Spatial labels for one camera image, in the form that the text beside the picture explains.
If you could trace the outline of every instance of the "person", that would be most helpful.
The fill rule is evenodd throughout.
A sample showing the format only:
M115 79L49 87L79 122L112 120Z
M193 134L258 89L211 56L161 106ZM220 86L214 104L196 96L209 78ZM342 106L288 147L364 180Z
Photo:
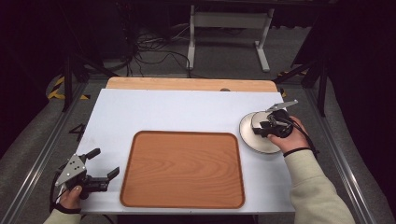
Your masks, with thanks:
M295 117L290 117L304 132L305 127ZM295 208L296 224L309 223L355 223L347 205L337 195L334 185L321 170L305 136L293 129L286 138L269 134L268 139L277 145L285 157L288 166L292 188L290 200ZM81 186L61 196L60 204L46 220L51 223L79 223L78 213Z

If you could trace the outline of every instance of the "white table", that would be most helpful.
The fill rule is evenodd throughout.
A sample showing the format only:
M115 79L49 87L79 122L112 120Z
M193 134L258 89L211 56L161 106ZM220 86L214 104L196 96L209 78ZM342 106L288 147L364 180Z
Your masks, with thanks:
M107 192L82 201L84 214L265 214L293 212L290 175L281 153L261 154L242 140L239 122L251 112L282 102L278 92L147 91L103 89L77 154L99 147L102 153L86 162L88 175L120 174ZM240 150L246 202L239 209L124 207L120 189L134 134L142 130L233 133Z

